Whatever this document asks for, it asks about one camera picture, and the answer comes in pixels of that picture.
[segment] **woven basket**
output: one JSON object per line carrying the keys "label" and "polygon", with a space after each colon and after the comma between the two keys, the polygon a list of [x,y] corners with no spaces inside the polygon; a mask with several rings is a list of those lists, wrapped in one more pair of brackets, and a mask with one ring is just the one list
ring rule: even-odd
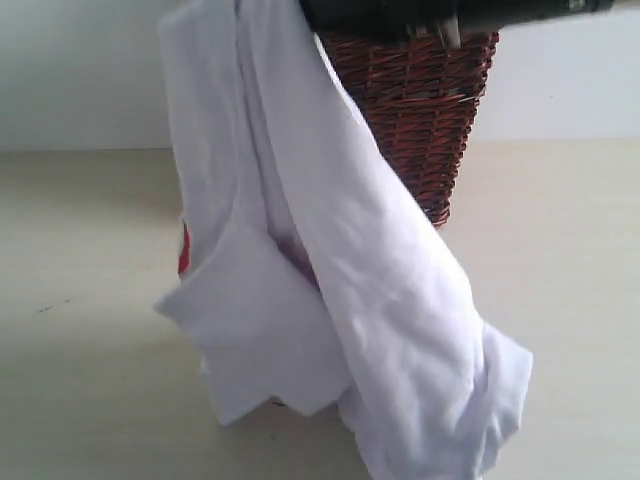
{"label": "woven basket", "polygon": [[322,40],[382,154],[431,222],[444,224],[498,34],[469,37],[451,51],[437,37],[402,48]]}

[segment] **white cloth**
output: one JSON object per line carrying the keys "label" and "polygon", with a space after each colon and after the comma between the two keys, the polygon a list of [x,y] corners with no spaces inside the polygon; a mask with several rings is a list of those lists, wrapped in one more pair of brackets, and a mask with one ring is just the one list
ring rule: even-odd
{"label": "white cloth", "polygon": [[339,401],[374,480],[479,478],[531,354],[478,315],[297,1],[199,0],[159,31],[192,263],[158,310],[220,421]]}

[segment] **white table surface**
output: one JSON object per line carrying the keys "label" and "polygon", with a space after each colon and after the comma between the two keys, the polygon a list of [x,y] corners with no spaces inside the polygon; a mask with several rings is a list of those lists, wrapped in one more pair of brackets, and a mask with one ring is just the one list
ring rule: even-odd
{"label": "white table surface", "polygon": [[[166,151],[0,157],[0,479],[365,480],[332,411],[215,425],[151,310],[179,210]],[[488,480],[640,478],[640,141],[474,144],[443,235],[536,355]]]}

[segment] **brown wicker basket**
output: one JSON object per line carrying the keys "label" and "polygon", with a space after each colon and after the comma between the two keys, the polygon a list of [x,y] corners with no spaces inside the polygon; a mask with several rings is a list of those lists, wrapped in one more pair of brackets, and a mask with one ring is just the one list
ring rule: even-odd
{"label": "brown wicker basket", "polygon": [[461,49],[445,51],[437,37],[402,48],[323,37],[382,154],[436,226],[449,218],[449,198],[497,41],[497,33],[475,35]]}

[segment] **white wall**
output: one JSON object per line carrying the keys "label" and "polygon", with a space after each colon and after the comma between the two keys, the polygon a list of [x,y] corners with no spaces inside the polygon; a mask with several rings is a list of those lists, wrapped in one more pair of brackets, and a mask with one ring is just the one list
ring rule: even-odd
{"label": "white wall", "polygon": [[[0,151],[166,147],[178,0],[0,1]],[[474,139],[640,136],[640,12],[505,31]]]}

